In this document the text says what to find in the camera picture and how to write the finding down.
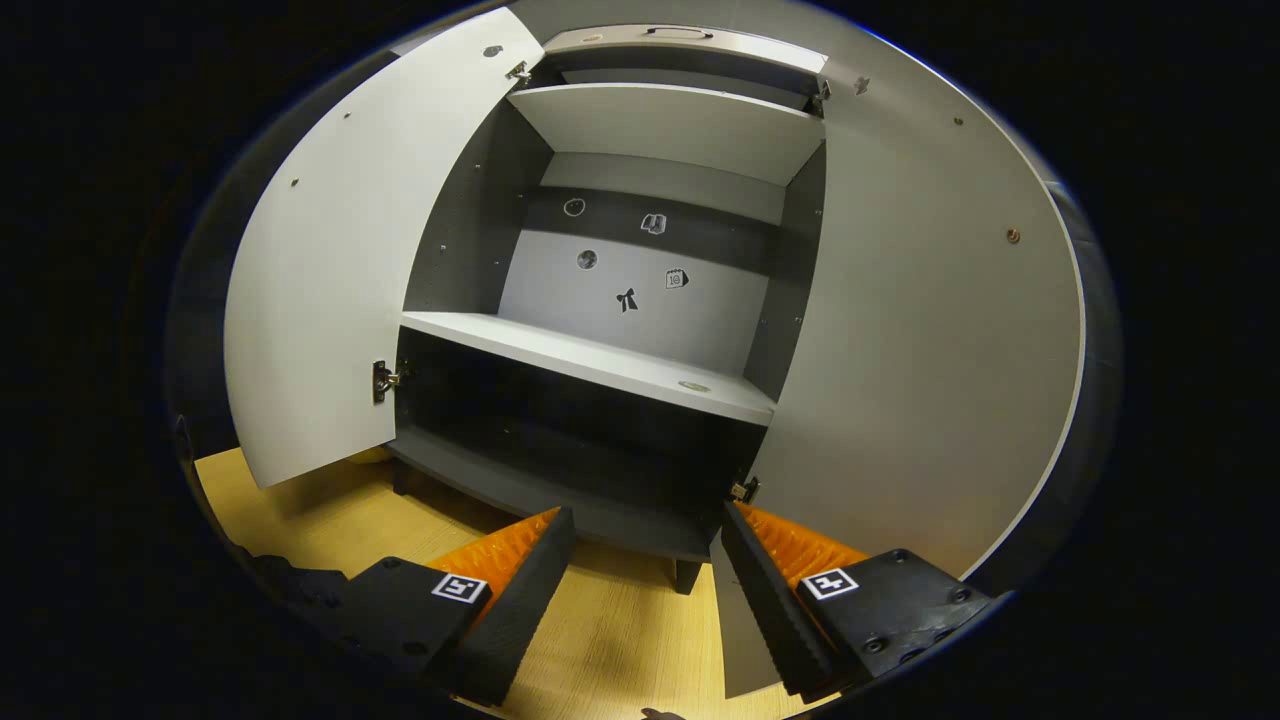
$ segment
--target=white cabinet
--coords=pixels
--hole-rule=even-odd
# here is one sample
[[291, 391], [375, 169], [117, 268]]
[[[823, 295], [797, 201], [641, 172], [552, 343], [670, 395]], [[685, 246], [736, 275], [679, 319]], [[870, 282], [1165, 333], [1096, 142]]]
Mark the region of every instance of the white cabinet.
[[[385, 443], [517, 514], [572, 505], [685, 584], [756, 477], [765, 510], [964, 577], [1070, 429], [1075, 254], [991, 117], [867, 33], [842, 53], [684, 26], [544, 49], [500, 9], [357, 87], [236, 259], [257, 483]], [[406, 370], [383, 401], [376, 361]], [[774, 682], [716, 580], [731, 693]]]

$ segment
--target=white shelf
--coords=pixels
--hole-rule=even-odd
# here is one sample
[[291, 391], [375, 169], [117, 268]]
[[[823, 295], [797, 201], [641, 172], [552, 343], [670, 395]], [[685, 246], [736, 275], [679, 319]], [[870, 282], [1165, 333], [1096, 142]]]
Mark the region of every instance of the white shelf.
[[[756, 425], [774, 404], [741, 377], [724, 375], [564, 333], [475, 313], [404, 313], [401, 324], [460, 345], [672, 405]], [[681, 380], [707, 387], [690, 389]]]
[[576, 83], [507, 97], [556, 152], [657, 158], [782, 187], [824, 137], [813, 115], [696, 87]]

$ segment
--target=open cabinet door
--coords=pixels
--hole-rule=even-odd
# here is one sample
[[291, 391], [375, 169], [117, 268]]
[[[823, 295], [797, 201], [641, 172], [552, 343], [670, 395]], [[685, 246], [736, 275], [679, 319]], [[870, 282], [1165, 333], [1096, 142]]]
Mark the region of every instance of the open cabinet door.
[[394, 368], [422, 228], [508, 73], [541, 58], [506, 8], [471, 18], [352, 91], [271, 178], [236, 255], [223, 347], [259, 487], [396, 437], [372, 365]]

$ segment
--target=wooden floor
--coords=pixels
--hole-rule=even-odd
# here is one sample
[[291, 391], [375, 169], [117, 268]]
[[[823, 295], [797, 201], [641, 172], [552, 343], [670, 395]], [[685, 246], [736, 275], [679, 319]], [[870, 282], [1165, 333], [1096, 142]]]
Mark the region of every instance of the wooden floor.
[[[255, 555], [353, 577], [394, 555], [426, 562], [517, 518], [421, 474], [390, 489], [392, 464], [335, 462], [268, 489], [239, 450], [196, 462], [230, 539]], [[671, 561], [579, 542], [507, 702], [512, 720], [777, 720], [805, 707], [782, 685], [724, 700], [716, 588], [704, 566], [690, 596]]]

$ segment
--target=metal hinge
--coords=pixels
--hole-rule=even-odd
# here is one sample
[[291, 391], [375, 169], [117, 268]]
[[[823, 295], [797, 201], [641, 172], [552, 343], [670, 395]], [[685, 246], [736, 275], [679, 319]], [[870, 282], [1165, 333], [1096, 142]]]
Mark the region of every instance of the metal hinge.
[[831, 100], [831, 83], [823, 78], [818, 78], [818, 92], [809, 97], [809, 105], [813, 108], [813, 114], [826, 119], [826, 113], [822, 109], [822, 101]]
[[529, 86], [529, 81], [532, 79], [534, 76], [525, 69], [525, 61], [521, 60], [520, 63], [516, 64], [515, 68], [511, 68], [511, 72], [507, 73], [507, 79], [511, 78], [520, 78], [520, 81], [516, 83], [516, 87], [513, 87], [512, 90], [524, 90], [526, 86]]
[[387, 400], [387, 391], [397, 388], [401, 386], [403, 379], [408, 377], [408, 363], [401, 360], [396, 368], [396, 373], [387, 369], [385, 360], [374, 361], [374, 405]]
[[730, 488], [728, 493], [733, 496], [735, 500], [742, 501], [748, 505], [755, 500], [755, 493], [760, 489], [760, 480], [758, 478], [751, 478], [745, 483], [742, 480], [735, 480], [733, 487]]

